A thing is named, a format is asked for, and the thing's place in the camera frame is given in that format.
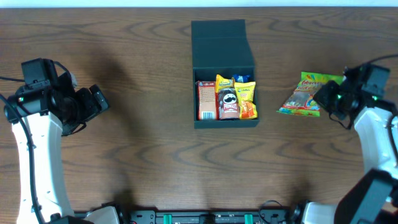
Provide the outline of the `Haribo gummy worms bag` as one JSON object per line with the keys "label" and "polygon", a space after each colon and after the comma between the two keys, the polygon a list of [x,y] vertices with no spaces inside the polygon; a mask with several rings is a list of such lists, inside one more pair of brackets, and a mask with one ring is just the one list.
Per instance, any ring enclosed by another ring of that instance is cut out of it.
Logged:
{"label": "Haribo gummy worms bag", "polygon": [[296,89],[277,112],[282,114],[319,117],[320,107],[313,100],[313,97],[328,81],[335,81],[337,84],[341,84],[343,82],[343,77],[322,73],[301,72],[301,80]]}

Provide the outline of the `yellow candy packet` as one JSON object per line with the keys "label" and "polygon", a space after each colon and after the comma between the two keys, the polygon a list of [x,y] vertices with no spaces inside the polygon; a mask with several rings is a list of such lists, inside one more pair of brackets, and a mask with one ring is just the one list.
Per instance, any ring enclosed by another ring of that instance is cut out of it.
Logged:
{"label": "yellow candy packet", "polygon": [[255,119],[257,118],[257,109],[254,104],[254,90],[256,82],[234,84],[236,96],[239,104],[239,118],[240,119]]}
{"label": "yellow candy packet", "polygon": [[220,74],[216,75],[215,81],[215,91],[218,93],[220,90],[224,88],[232,88],[234,87],[235,80],[234,78],[223,78]]}

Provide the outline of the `blue cookie packet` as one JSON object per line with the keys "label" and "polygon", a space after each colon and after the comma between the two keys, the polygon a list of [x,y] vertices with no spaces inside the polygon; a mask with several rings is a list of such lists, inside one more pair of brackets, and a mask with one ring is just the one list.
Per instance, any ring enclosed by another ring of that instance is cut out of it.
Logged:
{"label": "blue cookie packet", "polygon": [[250,78],[251,78],[250,75],[238,75],[238,74],[233,75],[233,80],[238,83],[247,83],[250,81]]}

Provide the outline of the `small Pringles can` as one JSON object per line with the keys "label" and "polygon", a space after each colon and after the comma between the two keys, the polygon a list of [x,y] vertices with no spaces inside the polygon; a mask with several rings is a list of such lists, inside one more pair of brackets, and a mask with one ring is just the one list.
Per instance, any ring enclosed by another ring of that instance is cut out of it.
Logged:
{"label": "small Pringles can", "polygon": [[234,88],[224,88],[218,92],[219,119],[238,119],[239,105]]}

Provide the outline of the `black gift box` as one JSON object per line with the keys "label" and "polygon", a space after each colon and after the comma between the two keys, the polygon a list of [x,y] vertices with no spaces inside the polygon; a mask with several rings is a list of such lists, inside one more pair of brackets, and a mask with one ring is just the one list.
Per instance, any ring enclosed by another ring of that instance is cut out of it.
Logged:
{"label": "black gift box", "polygon": [[201,121],[198,117],[198,81],[215,81],[216,75],[232,78],[233,75],[249,75],[254,82],[255,63],[246,37],[246,25],[242,19],[218,21],[192,21],[193,65],[193,123],[195,129],[253,128],[260,122],[255,119]]}

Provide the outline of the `red snack box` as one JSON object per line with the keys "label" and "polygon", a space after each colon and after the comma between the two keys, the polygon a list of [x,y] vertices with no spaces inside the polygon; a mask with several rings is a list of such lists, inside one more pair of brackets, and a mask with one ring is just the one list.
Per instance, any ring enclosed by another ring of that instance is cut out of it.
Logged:
{"label": "red snack box", "polygon": [[215,82],[197,81],[198,119],[216,120]]}

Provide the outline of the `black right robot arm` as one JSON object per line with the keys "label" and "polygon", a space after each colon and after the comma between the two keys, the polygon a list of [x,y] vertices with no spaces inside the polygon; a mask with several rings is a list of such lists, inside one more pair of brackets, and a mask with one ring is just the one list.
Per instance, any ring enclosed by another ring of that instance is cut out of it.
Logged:
{"label": "black right robot arm", "polygon": [[383,100],[390,71],[365,63],[329,81],[313,97],[338,121],[349,118],[360,139],[365,175],[336,205],[306,203],[301,223],[397,223],[397,107]]}

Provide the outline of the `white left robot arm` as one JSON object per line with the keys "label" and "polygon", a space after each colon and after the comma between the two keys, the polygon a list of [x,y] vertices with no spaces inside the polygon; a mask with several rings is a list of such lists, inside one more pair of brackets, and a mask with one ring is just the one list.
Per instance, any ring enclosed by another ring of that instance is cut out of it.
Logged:
{"label": "white left robot arm", "polygon": [[61,121],[52,113],[35,113],[12,125],[17,141],[21,202],[16,223],[120,224],[115,207],[78,218],[65,188],[61,158]]}

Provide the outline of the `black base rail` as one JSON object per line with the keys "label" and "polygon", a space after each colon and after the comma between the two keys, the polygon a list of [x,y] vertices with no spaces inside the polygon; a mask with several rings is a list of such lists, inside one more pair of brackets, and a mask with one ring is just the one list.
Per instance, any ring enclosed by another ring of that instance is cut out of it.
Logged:
{"label": "black base rail", "polygon": [[301,223],[307,201],[293,207],[282,205],[276,200],[264,202],[254,210],[158,210],[140,208],[126,210],[110,202],[116,208],[120,223],[130,224],[267,224],[267,223]]}

